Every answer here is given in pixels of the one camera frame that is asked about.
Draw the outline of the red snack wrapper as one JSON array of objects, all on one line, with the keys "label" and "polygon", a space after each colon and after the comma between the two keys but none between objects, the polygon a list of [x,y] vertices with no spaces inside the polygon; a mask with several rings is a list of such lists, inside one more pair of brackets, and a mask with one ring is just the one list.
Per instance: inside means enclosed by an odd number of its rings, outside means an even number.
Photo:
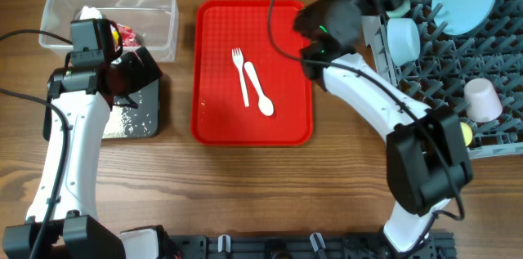
[{"label": "red snack wrapper", "polygon": [[134,30],[126,25],[117,24],[117,26],[125,47],[139,47],[141,45]]}]

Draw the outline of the yellow snack wrapper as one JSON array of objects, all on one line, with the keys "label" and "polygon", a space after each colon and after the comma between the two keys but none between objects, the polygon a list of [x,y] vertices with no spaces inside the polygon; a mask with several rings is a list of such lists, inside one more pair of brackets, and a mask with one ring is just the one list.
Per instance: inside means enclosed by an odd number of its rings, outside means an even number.
[{"label": "yellow snack wrapper", "polygon": [[118,31],[117,30],[113,30],[112,31],[112,35],[113,35],[113,38],[114,38],[114,43],[116,46],[118,46],[118,40],[119,40],[119,34],[118,34]]}]

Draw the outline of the light blue bowl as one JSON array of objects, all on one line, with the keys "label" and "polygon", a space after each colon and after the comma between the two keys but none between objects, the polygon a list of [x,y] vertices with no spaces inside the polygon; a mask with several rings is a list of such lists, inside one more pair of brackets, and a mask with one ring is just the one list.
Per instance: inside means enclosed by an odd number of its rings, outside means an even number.
[{"label": "light blue bowl", "polygon": [[401,67],[419,58],[420,34],[410,18],[392,18],[387,23],[387,45],[393,64]]}]

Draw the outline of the white plastic spoon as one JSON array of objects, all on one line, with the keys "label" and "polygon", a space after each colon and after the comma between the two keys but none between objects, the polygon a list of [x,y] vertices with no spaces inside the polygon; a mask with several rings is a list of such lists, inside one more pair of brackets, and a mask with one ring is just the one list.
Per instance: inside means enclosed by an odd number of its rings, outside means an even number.
[{"label": "white plastic spoon", "polygon": [[275,108],[272,101],[265,95],[262,90],[262,85],[257,76],[257,72],[252,62],[248,61],[244,64],[244,69],[258,95],[258,108],[262,114],[270,117],[274,112]]}]

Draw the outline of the pink plastic cup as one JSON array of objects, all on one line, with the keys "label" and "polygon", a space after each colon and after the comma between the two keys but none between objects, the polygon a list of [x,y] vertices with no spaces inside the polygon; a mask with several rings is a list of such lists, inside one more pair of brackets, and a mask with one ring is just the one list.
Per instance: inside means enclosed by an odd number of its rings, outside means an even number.
[{"label": "pink plastic cup", "polygon": [[503,107],[493,83],[485,78],[469,81],[464,88],[464,99],[469,103],[466,114],[470,120],[486,123],[495,120]]}]

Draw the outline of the yellow plastic cup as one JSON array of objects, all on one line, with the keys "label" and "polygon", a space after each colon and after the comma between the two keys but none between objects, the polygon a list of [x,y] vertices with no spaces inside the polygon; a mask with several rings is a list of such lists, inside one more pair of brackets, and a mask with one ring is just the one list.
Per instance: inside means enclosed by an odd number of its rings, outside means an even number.
[{"label": "yellow plastic cup", "polygon": [[460,123],[460,127],[461,127],[461,130],[463,133],[463,139],[465,142],[465,146],[469,146],[472,143],[473,138],[474,138],[473,130],[468,124],[463,123],[463,122]]}]

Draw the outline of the green bowl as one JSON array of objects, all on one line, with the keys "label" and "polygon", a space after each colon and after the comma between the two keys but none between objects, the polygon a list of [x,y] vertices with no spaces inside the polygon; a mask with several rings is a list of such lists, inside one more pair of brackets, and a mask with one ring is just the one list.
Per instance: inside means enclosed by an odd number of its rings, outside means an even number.
[{"label": "green bowl", "polygon": [[397,7],[395,10],[387,11],[386,14],[390,19],[401,18],[405,16],[410,11],[410,9],[410,0],[404,0],[404,2],[399,7]]}]

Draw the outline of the white tissue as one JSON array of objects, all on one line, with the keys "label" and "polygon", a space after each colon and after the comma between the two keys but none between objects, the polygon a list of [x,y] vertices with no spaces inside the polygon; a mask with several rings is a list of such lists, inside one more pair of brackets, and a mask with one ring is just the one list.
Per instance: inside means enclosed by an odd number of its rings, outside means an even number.
[{"label": "white tissue", "polygon": [[84,6],[79,12],[80,20],[89,20],[89,19],[102,19],[103,15],[95,7]]}]

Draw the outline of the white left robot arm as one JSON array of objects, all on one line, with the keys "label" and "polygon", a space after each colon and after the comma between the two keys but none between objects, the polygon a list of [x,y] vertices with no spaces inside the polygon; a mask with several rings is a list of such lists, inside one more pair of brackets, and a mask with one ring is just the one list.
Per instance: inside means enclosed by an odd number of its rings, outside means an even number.
[{"label": "white left robot arm", "polygon": [[179,258],[162,226],[114,234],[96,214],[96,176],[105,126],[117,98],[163,75],[145,47],[123,50],[112,20],[74,20],[73,50],[47,83],[42,178],[25,222],[9,226],[3,251],[10,258]]}]

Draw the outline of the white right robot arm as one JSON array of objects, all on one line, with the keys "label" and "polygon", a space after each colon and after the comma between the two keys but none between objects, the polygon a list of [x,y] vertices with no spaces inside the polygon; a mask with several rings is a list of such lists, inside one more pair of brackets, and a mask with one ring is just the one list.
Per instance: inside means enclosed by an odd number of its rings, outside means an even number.
[{"label": "white right robot arm", "polygon": [[399,9],[407,0],[317,0],[303,8],[294,31],[311,40],[297,58],[306,76],[344,100],[386,145],[387,185],[395,205],[373,251],[382,258],[410,258],[428,245],[435,220],[450,201],[465,217],[461,189],[473,178],[457,114],[433,109],[379,76],[356,52],[366,14]]}]

